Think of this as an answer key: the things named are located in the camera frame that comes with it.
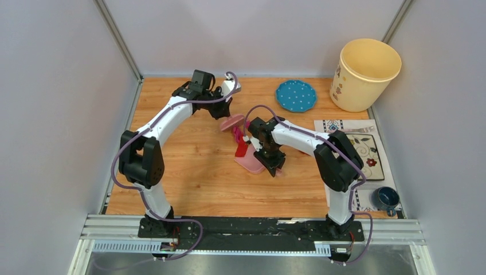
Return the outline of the pink hand brush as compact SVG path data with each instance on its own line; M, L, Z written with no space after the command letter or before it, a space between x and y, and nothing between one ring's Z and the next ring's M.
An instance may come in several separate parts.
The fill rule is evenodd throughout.
M245 116L243 114L235 114L226 117L220 124L221 131L232 130L234 127L239 127L244 123Z

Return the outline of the magenta paper scrap top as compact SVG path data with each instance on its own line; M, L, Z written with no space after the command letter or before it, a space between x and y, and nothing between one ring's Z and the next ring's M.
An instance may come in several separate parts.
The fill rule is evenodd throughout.
M239 143L244 137L244 133L242 132L241 128L238 126L233 126L231 132L236 143Z

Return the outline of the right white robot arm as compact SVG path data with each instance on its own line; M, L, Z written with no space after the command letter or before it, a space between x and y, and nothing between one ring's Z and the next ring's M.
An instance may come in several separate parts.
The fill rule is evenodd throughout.
M252 144L254 157L272 176L276 176L285 163L281 146L292 147L315 159L320 177L329 189L324 231L332 240L343 239L350 232L355 217L350 202L352 188L364 176L363 162L346 134L311 131L280 117L268 121L257 117L249 123L248 131L251 137L246 142Z

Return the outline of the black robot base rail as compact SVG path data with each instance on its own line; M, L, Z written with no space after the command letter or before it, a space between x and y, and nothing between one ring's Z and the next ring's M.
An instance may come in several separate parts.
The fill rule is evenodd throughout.
M182 216L166 222L148 215L139 222L138 237L167 238L179 251L193 248L276 253L311 252L317 242L344 242L351 247L352 243L365 240L362 224L358 221L339 231L325 219Z

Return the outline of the red rectangular paper scrap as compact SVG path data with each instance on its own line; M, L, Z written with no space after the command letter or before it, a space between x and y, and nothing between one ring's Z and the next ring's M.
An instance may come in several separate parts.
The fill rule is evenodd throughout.
M238 140L238 146L237 146L237 149L235 151L234 156L236 158L243 158L246 155L247 149L248 149L248 144L246 143L244 138L242 136L240 136L240 138Z

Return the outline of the pink plastic dustpan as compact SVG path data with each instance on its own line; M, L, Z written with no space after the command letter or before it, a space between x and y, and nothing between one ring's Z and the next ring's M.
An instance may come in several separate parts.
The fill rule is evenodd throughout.
M248 146L246 155L243 158L234 157L234 161L251 174L260 174L266 168L253 156L255 149L252 145Z

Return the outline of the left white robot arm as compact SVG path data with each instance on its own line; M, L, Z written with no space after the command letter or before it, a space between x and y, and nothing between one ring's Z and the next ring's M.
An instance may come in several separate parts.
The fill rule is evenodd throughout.
M162 146L181 123L200 109L216 120L228 118L232 96L240 90L233 72L226 72L225 80L216 86L215 75L195 70L191 80L173 91L154 118L136 131L122 133L111 177L115 185L140 194L145 207L140 221L142 237L167 238L175 230L174 210L161 184L165 169Z

